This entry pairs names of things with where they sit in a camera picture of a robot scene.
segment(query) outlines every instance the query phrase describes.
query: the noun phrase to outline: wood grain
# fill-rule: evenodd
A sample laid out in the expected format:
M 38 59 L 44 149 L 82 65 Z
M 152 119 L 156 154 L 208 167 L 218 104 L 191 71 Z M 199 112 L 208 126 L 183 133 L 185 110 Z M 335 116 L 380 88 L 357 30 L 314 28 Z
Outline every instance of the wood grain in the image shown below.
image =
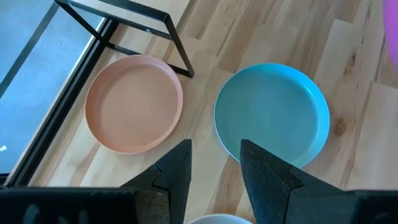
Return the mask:
M 396 75 L 383 47 L 381 1 L 178 2 L 162 1 L 159 7 L 183 18 L 178 22 L 180 38 L 196 75 L 193 79 L 179 76 L 184 106 L 173 133 L 143 154 L 121 156 L 107 150 L 88 130 L 85 87 L 71 119 L 63 124 L 67 131 L 58 134 L 59 141 L 53 142 L 32 185 L 117 187 L 190 138 L 192 182 L 185 221 L 223 212 L 255 222 L 239 165 L 216 137 L 213 106 L 222 84 L 235 71 L 254 63 L 277 62 L 312 78 L 330 107 L 328 141 L 303 169 L 342 189 L 398 189 L 398 179 L 384 175 L 394 175 L 398 159 L 394 150 L 398 90 L 392 88 L 397 87 Z M 183 66 L 168 40 L 120 26 L 113 41 Z M 107 49 L 90 80 L 98 69 L 121 57 L 125 55 Z

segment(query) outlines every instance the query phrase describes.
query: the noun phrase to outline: blue plate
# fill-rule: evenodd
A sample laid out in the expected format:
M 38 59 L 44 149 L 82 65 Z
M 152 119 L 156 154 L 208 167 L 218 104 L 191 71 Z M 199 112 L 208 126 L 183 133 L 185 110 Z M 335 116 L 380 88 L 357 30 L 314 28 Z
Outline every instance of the blue plate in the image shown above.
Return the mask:
M 218 94 L 217 135 L 239 161 L 248 139 L 296 167 L 321 151 L 329 133 L 328 105 L 306 75 L 285 65 L 264 63 L 241 70 Z

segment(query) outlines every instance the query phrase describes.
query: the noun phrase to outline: metal stand leg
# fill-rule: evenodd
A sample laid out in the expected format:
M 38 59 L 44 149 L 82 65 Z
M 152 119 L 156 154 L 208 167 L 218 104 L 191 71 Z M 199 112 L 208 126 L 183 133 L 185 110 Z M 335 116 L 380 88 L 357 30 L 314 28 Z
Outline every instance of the metal stand leg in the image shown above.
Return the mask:
M 183 60 L 186 69 L 182 69 L 179 67 L 176 67 L 175 65 L 170 65 L 170 67 L 176 72 L 179 73 L 181 75 L 185 75 L 187 77 L 193 78 L 195 72 L 193 71 L 193 67 L 191 65 L 191 62 L 189 61 L 188 55 L 185 52 L 185 49 L 181 43 L 180 37 L 177 34 L 177 31 L 175 30 L 175 26 L 173 24 L 172 18 L 170 17 L 170 15 L 166 12 L 162 12 L 160 10 L 157 9 L 153 9 L 151 7 L 147 7 L 145 5 L 142 4 L 138 4 L 136 2 L 132 2 L 129 0 L 100 0 L 102 2 L 108 3 L 110 5 L 116 6 L 116 7 L 120 7 L 121 9 L 125 9 L 131 12 L 135 12 L 138 14 L 141 14 L 143 16 L 146 16 L 148 18 L 163 22 L 169 32 L 169 34 L 166 34 L 165 32 L 162 32 L 160 30 L 157 29 L 153 29 L 151 27 L 147 27 L 141 24 L 137 24 L 133 21 L 128 21 L 125 20 L 123 18 L 117 17 L 115 15 L 111 15 L 108 14 L 106 12 L 103 11 L 99 11 L 97 9 L 93 9 L 91 7 L 79 4 L 77 2 L 73 2 L 71 0 L 55 0 L 55 2 L 57 4 L 60 5 L 60 7 L 62 9 L 64 9 L 69 15 L 71 15 L 80 25 L 82 25 L 88 32 L 90 32 L 94 37 L 96 37 L 102 44 L 104 44 L 105 46 L 114 49 L 118 52 L 121 52 L 123 54 L 126 55 L 137 55 L 140 53 L 137 53 L 133 50 L 129 50 L 126 49 L 124 47 L 118 46 L 116 44 L 112 44 L 109 41 L 105 41 L 103 39 L 103 37 L 92 27 L 89 25 L 89 23 L 87 23 L 84 18 L 82 18 L 75 10 L 72 9 L 72 5 L 74 7 L 80 8 L 82 10 L 91 12 L 93 14 L 102 16 L 102 17 L 106 17 L 108 19 L 111 19 L 112 21 L 118 22 L 118 23 L 122 23 L 124 25 L 127 25 L 129 27 L 133 27 L 139 30 L 143 30 L 146 31 L 148 33 L 154 34 L 156 36 L 159 37 L 163 37 L 165 39 L 171 40 L 174 42 L 180 56 L 181 59 Z

